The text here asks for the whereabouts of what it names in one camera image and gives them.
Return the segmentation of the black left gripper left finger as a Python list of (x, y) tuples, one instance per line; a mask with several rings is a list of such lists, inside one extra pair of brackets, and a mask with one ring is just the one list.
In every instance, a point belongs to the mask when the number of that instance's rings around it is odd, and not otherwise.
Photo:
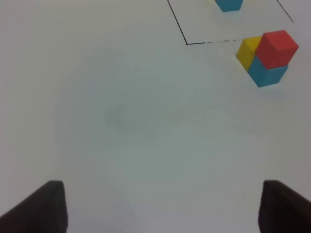
[(62, 181), (48, 181), (0, 217), (2, 233), (65, 233), (69, 218)]

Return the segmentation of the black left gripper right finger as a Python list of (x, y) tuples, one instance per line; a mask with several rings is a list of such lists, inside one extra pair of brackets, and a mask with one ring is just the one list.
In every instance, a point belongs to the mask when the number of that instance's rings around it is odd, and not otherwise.
[(261, 233), (309, 233), (311, 202), (277, 180), (265, 180), (258, 225)]

